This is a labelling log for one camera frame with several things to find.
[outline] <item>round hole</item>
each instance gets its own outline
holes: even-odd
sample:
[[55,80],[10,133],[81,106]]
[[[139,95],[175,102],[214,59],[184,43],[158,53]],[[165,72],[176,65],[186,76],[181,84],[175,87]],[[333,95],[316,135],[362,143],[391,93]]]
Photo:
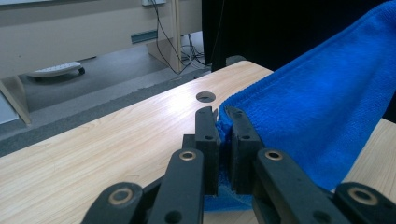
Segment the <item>round hole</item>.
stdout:
[[210,103],[216,100],[216,95],[210,91],[201,91],[196,95],[196,98],[201,103]]
[[116,189],[108,196],[108,202],[113,205],[120,205],[129,202],[133,196],[134,193],[131,189]]
[[169,224],[176,224],[181,221],[181,213],[178,211],[168,212],[165,216],[165,222]]
[[191,151],[184,151],[178,155],[183,161],[192,161],[195,159],[196,154]]
[[270,150],[265,152],[265,157],[272,160],[272,161],[281,161],[283,159],[282,154],[275,150]]
[[329,214],[322,212],[322,211],[315,211],[314,219],[317,223],[321,223],[321,224],[326,224],[326,223],[332,222],[332,219],[329,216]]
[[361,189],[361,188],[351,188],[347,191],[349,196],[354,199],[358,203],[363,203],[366,205],[377,205],[378,204],[378,199],[375,197],[375,195],[368,191],[367,189]]

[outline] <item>black wire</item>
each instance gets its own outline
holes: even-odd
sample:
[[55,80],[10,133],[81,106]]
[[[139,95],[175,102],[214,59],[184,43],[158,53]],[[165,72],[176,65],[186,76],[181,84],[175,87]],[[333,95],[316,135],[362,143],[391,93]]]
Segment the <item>black wire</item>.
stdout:
[[[170,38],[168,37],[168,35],[166,34],[165,30],[163,29],[163,25],[161,24],[161,21],[160,21],[160,14],[159,14],[159,12],[158,12],[158,8],[157,8],[157,4],[156,4],[155,0],[150,0],[150,1],[151,1],[152,5],[154,6],[154,10],[155,10],[155,13],[156,13],[156,15],[157,15],[157,38],[156,38],[157,50],[159,51],[161,57],[163,57],[163,59],[165,60],[165,62],[168,64],[169,68],[172,69],[172,71],[173,71],[174,73],[176,73],[177,75],[179,75],[179,74],[181,74],[189,65],[191,65],[191,61],[196,61],[196,62],[200,63],[201,65],[207,66],[205,63],[202,63],[202,62],[199,60],[199,58],[203,58],[203,57],[205,57],[205,55],[204,55],[202,52],[199,52],[199,51],[196,49],[196,47],[192,44],[192,39],[191,39],[191,35],[190,35],[190,34],[188,34],[190,45],[187,46],[187,47],[190,47],[191,55],[188,55],[188,54],[186,54],[185,52],[182,51],[181,53],[182,53],[182,54],[186,54],[187,56],[186,56],[186,58],[184,58],[184,59],[183,59],[183,57],[180,58],[180,56],[179,56],[178,53],[177,53],[177,50],[175,49],[174,45],[172,44],[172,42],[171,42],[171,40],[170,40]],[[180,72],[176,72],[176,71],[172,68],[171,64],[165,59],[165,57],[163,56],[163,54],[162,54],[162,52],[161,52],[161,50],[160,50],[160,47],[159,47],[159,45],[158,45],[158,36],[159,36],[159,35],[158,35],[158,31],[160,30],[160,29],[159,29],[160,27],[161,27],[161,30],[163,31],[163,34],[165,35],[166,39],[168,40],[169,44],[172,46],[172,49],[174,50],[174,52],[175,52],[175,54],[176,54],[178,60],[181,62],[181,64],[183,64],[183,65],[185,66]]]
[[[160,21],[160,14],[159,14],[159,12],[158,12],[157,3],[155,2],[155,0],[150,0],[150,1],[151,1],[152,5],[154,6],[154,10],[155,10],[155,13],[156,13],[156,15],[157,15],[157,38],[156,38],[156,40],[155,40],[156,45],[157,45],[157,50],[160,52],[161,57],[163,57],[163,59],[165,60],[165,62],[168,64],[169,68],[172,69],[172,71],[173,71],[175,74],[180,75],[180,74],[190,65],[190,63],[184,64],[183,61],[180,59],[180,56],[178,55],[177,50],[175,49],[175,47],[173,46],[171,40],[169,39],[168,35],[166,34],[165,30],[163,29],[163,25],[161,24],[161,21]],[[165,57],[164,57],[163,54],[161,53],[160,47],[159,47],[159,45],[158,45],[158,36],[159,36],[159,35],[158,35],[158,31],[159,31],[159,27],[161,27],[161,30],[163,31],[163,34],[165,35],[165,37],[166,37],[166,39],[168,40],[169,44],[172,46],[172,49],[174,50],[174,52],[175,52],[175,54],[176,54],[178,60],[185,66],[180,72],[175,71],[175,70],[172,68],[171,64],[165,59]]]
[[191,51],[191,59],[200,63],[201,65],[205,65],[204,63],[202,63],[199,58],[204,57],[205,55],[202,52],[199,52],[196,47],[192,44],[192,39],[191,39],[191,35],[189,34],[189,42],[190,42],[190,51]]

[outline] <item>microfiber towel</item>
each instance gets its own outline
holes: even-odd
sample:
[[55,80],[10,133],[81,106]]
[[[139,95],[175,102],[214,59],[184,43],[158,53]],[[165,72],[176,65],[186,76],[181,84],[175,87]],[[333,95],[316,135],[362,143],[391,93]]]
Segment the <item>microfiber towel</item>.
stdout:
[[[267,147],[286,151],[314,183],[334,189],[395,90],[396,1],[388,1],[223,102],[219,135],[231,137],[225,106],[240,108]],[[230,189],[226,171],[219,179],[219,196],[205,197],[206,211],[251,208],[251,196]]]

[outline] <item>wooden tabletop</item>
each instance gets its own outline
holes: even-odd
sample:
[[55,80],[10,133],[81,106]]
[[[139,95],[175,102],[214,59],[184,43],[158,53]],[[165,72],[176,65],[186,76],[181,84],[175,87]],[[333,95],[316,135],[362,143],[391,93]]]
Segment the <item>wooden tabletop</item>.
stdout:
[[[272,72],[241,62],[0,158],[0,223],[79,223],[102,190],[142,187],[163,175],[195,111]],[[212,103],[196,95],[210,91]],[[346,178],[396,201],[396,125],[381,120]],[[257,223],[252,211],[210,213],[205,223]]]

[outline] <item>gray carpet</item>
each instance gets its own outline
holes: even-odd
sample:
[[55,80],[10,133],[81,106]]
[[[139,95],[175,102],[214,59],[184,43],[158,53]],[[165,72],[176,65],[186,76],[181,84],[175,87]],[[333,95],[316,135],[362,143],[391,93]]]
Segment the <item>gray carpet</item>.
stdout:
[[[172,71],[167,71],[167,66],[148,54],[146,46],[139,46],[131,49],[124,49],[96,58],[87,59],[80,62],[86,74],[78,76],[78,73],[71,73],[58,77],[47,77],[36,82],[32,77],[20,76],[28,97],[29,111],[34,113],[44,108],[75,101],[78,97],[84,96],[87,102],[103,102],[112,97],[117,98],[130,91],[137,91],[147,85],[156,84],[175,77]],[[146,81],[148,77],[157,77]]]
[[0,157],[22,149],[24,147],[28,147],[47,138],[50,138],[58,133],[66,132],[81,124],[84,124],[94,119],[98,119],[104,115],[110,114],[128,105],[132,105],[142,100],[145,100],[153,95],[187,83],[191,80],[194,80],[195,77],[200,77],[207,71],[208,69],[195,70],[188,74],[167,80],[160,84],[156,84],[151,87],[131,92],[125,96],[110,100],[109,102],[97,105],[69,117],[55,120],[43,126],[10,136],[9,138],[0,141]]

